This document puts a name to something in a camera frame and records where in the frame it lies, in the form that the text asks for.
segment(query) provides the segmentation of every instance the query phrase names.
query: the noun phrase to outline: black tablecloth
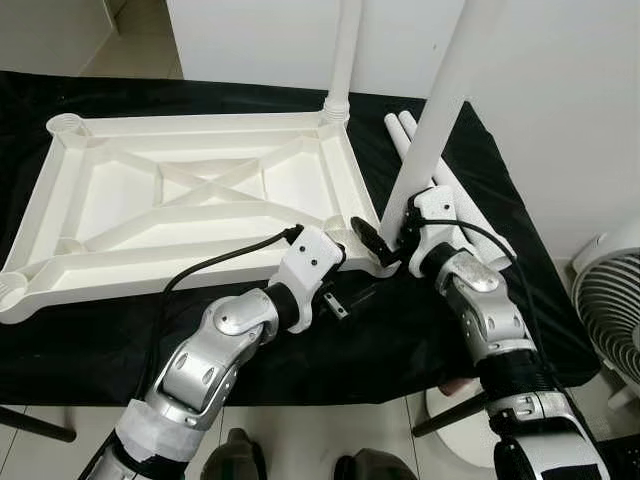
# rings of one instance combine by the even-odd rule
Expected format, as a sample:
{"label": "black tablecloth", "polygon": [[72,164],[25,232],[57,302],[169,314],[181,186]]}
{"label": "black tablecloth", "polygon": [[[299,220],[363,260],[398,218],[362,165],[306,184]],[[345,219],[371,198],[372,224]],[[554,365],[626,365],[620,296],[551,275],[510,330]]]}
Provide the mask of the black tablecloth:
{"label": "black tablecloth", "polygon": [[[325,92],[172,80],[63,78],[0,73],[0,261],[29,200],[50,136],[45,122],[81,116],[292,112],[320,108]],[[349,137],[378,214],[400,160],[383,117],[418,99],[353,94]],[[567,384],[586,382],[597,357],[574,313],[491,135],[465,104],[444,157],[496,230],[519,255],[533,290],[546,350]],[[511,269],[511,298],[526,314]],[[197,327],[204,306],[249,287],[181,291],[162,338],[164,358]],[[382,402],[473,369],[444,301],[404,272],[384,282],[363,272],[338,274],[332,291],[351,311],[338,322],[322,305],[312,327],[280,335],[241,370],[230,404]],[[158,297],[136,296],[45,308],[0,326],[0,403],[125,404],[132,394]]]}

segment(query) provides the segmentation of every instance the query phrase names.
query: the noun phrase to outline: floor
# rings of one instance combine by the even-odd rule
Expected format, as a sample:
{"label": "floor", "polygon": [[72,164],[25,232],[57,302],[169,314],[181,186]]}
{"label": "floor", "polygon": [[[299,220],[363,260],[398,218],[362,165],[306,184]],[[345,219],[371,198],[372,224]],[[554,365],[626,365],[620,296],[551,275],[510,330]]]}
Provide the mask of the floor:
{"label": "floor", "polygon": [[[118,12],[119,35],[112,36],[83,72],[85,76],[181,79],[182,69],[164,0],[128,0]],[[569,285],[566,262],[558,270]],[[608,372],[571,390],[598,439],[640,432],[640,407],[619,412],[606,408],[619,387]],[[11,407],[29,415],[73,426],[78,438],[65,444],[0,426],[0,480],[75,478],[107,436],[122,408]],[[265,451],[271,479],[329,480],[335,460],[369,447],[394,453],[422,480],[494,479],[495,472],[472,467],[456,457],[437,435],[415,439],[411,426],[425,416],[424,396],[415,394],[382,405],[332,407],[227,407],[216,420],[187,470],[199,471],[226,438],[243,427]]]}

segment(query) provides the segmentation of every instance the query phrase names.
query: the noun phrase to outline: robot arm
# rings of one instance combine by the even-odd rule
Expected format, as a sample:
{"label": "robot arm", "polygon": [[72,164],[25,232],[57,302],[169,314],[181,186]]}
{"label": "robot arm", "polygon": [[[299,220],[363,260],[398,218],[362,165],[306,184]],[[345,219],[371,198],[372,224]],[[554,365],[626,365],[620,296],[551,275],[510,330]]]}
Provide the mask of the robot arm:
{"label": "robot arm", "polygon": [[132,400],[116,425],[116,440],[89,478],[182,477],[233,388],[239,368],[282,330],[311,324],[311,300],[344,260],[322,231],[305,228],[265,289],[216,300],[200,327],[173,353],[146,394]]}
{"label": "robot arm", "polygon": [[[353,219],[352,225],[383,264],[408,258],[409,271],[427,277],[456,313],[488,397],[490,426],[501,438],[494,451],[498,478],[609,479],[509,299],[504,277],[475,255],[455,224],[454,207],[448,186],[411,198],[396,252],[361,220]],[[441,222],[429,224],[428,219]]]}

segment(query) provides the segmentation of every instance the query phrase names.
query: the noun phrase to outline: white fan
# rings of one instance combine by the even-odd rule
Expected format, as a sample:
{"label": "white fan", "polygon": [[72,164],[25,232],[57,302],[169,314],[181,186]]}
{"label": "white fan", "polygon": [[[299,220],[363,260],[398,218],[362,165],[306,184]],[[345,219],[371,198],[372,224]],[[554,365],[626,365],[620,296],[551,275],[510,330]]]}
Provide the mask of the white fan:
{"label": "white fan", "polygon": [[612,408],[640,396],[640,216],[594,239],[573,261],[573,302],[591,340],[628,387]]}

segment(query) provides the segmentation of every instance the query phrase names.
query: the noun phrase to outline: fan grille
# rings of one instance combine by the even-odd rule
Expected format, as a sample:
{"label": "fan grille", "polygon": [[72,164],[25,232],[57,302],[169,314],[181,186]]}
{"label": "fan grille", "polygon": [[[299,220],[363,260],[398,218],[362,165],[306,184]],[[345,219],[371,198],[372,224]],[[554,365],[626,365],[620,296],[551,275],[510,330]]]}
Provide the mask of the fan grille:
{"label": "fan grille", "polygon": [[578,285],[576,307],[591,340],[640,384],[640,251],[590,267]]}

